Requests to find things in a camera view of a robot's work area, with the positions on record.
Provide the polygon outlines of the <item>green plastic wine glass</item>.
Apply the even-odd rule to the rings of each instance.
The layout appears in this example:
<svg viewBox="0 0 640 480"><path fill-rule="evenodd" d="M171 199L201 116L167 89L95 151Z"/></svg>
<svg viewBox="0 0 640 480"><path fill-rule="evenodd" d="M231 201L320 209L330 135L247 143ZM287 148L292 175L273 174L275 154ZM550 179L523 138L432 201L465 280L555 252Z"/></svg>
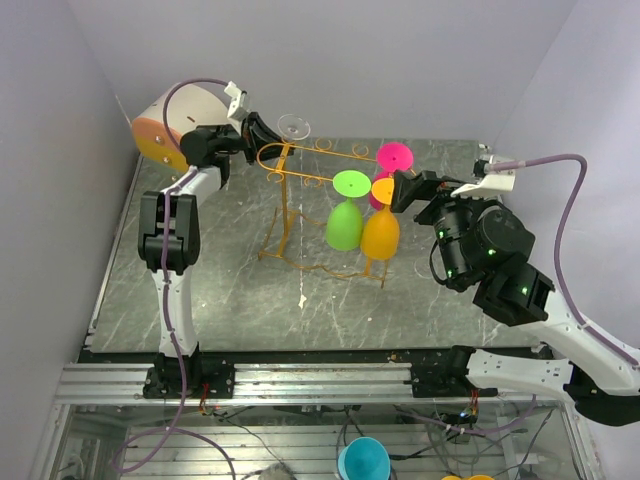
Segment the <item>green plastic wine glass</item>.
<svg viewBox="0 0 640 480"><path fill-rule="evenodd" d="M325 239L335 250L350 251L359 247L364 228L362 212L355 200L369 194L371 181L360 171L343 170L333 177L332 185L344 200L328 217Z"/></svg>

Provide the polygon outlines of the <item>orange plastic wine glass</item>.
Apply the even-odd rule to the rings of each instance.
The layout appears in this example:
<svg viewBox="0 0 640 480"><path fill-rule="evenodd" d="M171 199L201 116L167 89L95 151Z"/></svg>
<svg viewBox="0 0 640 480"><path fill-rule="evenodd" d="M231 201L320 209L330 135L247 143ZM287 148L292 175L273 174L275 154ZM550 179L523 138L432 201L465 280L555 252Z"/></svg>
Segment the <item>orange plastic wine glass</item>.
<svg viewBox="0 0 640 480"><path fill-rule="evenodd" d="M391 212L394 179L381 178L371 188L373 197L382 205L367 221L361 238L361 251L369 258L387 261L396 255L400 240L400 225Z"/></svg>

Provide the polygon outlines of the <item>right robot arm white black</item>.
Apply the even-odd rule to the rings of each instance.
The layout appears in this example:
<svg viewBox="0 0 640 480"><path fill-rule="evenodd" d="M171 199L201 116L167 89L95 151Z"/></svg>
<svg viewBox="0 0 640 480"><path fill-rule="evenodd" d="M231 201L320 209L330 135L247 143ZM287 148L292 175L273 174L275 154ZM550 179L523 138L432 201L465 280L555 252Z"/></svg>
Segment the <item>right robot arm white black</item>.
<svg viewBox="0 0 640 480"><path fill-rule="evenodd" d="M456 345L424 383L430 394L508 390L573 403L587 419L607 426L639 420L639 352L597 325L580 320L553 281L530 264L535 237L499 200L462 198L451 178L432 171L397 172L391 210L425 202L415 223L431 226L432 248L445 275L436 281L463 293L475 288L475 306L496 322L537 337L555 358L501 355Z"/></svg>

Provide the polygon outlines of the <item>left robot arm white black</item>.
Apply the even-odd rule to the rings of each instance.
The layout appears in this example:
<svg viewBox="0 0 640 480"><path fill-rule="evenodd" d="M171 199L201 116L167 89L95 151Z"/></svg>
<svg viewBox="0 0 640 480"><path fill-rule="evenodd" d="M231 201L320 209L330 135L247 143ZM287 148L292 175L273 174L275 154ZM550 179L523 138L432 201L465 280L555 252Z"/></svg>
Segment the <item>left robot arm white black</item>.
<svg viewBox="0 0 640 480"><path fill-rule="evenodd" d="M280 154L279 135L251 112L234 128L199 125L178 142L187 172L162 191L141 197L138 254L155 284L161 336L149 369L146 398L190 398L233 394L235 370L225 361L207 363L200 350L192 313L192 274L201 251L199 208L229 180L230 159L242 153L248 163Z"/></svg>

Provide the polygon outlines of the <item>pink plastic wine glass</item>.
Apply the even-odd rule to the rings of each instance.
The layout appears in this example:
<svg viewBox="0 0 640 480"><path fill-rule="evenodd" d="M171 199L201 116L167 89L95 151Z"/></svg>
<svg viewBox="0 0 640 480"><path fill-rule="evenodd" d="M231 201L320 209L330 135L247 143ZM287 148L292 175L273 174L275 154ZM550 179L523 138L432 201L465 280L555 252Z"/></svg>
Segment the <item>pink plastic wine glass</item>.
<svg viewBox="0 0 640 480"><path fill-rule="evenodd" d="M376 154L380 171L372 181L369 204L375 210L382 210L391 204L393 194L393 174L396 171L410 171L414 162L412 150L399 142L382 145Z"/></svg>

